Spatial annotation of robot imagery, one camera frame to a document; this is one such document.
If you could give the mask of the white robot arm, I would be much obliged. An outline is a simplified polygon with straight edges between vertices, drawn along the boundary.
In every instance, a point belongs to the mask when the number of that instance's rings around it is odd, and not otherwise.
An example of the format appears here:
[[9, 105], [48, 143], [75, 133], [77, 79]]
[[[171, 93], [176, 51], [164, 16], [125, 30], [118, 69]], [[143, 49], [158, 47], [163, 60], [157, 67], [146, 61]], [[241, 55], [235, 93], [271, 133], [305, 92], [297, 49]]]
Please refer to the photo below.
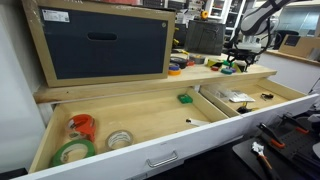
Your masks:
[[295, 0], [266, 0], [260, 7], [249, 9], [241, 18], [226, 51], [227, 62], [244, 61], [248, 68], [271, 44], [279, 20], [273, 15]]

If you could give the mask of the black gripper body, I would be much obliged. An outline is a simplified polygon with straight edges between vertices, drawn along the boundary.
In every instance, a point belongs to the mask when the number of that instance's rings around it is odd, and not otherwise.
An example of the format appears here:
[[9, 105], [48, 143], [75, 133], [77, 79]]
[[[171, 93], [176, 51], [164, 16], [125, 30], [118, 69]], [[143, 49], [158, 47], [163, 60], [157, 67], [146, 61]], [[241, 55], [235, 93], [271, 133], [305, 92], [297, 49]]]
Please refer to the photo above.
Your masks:
[[257, 54], [251, 50], [229, 49], [227, 51], [227, 60], [233, 62], [235, 60], [254, 62]]

